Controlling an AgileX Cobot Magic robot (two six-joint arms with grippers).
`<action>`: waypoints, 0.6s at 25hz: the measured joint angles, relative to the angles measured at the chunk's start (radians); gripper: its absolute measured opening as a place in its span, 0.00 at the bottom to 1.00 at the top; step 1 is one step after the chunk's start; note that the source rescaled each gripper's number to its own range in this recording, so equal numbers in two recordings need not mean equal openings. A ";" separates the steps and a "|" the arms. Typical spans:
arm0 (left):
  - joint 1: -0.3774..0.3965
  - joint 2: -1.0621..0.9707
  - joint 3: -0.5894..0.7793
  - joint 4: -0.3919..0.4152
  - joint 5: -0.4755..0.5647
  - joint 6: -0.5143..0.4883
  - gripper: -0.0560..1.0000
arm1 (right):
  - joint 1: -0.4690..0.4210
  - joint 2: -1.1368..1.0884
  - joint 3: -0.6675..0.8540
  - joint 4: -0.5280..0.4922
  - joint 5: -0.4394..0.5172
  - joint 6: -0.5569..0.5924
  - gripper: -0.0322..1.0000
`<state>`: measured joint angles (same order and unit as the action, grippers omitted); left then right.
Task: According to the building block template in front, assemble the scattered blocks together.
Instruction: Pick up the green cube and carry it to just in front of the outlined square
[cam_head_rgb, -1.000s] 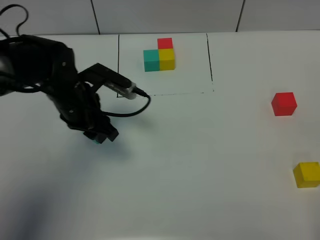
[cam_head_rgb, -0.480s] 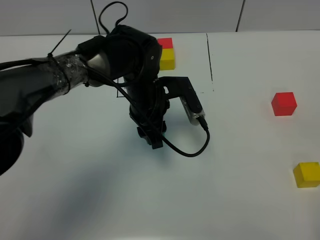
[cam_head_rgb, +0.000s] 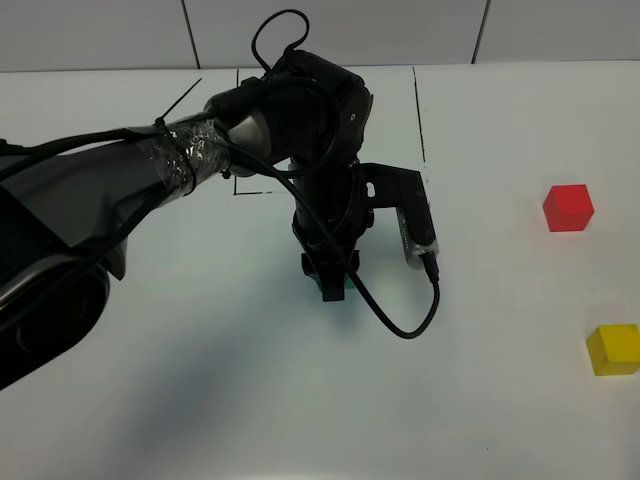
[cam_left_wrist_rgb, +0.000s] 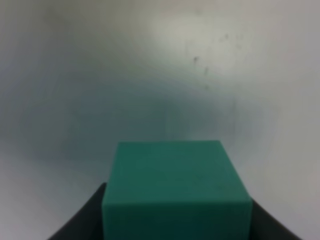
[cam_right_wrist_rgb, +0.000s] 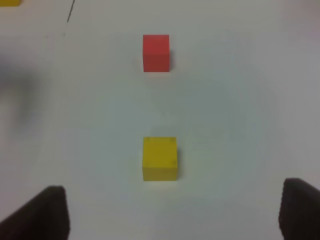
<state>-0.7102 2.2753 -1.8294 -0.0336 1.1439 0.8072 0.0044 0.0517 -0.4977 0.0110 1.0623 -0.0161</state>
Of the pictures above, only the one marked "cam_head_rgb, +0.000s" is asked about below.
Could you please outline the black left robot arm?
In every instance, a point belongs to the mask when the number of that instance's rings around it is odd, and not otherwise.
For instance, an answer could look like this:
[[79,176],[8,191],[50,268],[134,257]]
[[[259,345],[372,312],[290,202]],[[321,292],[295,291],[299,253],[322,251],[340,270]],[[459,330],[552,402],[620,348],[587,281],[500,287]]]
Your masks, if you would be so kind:
[[1,146],[1,383],[78,344],[126,273],[129,234],[215,175],[335,178],[360,149],[372,95],[358,75],[287,49],[195,115]]

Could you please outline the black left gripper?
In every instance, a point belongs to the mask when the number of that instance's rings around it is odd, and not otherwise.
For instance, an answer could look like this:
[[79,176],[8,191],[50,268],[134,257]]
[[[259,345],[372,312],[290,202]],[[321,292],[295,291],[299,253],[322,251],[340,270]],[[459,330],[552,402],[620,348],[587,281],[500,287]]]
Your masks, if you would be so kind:
[[372,225],[360,165],[357,158],[335,161],[293,180],[299,197],[292,227],[302,270],[316,284],[320,280],[324,302],[344,300],[346,279],[360,266],[358,240]]

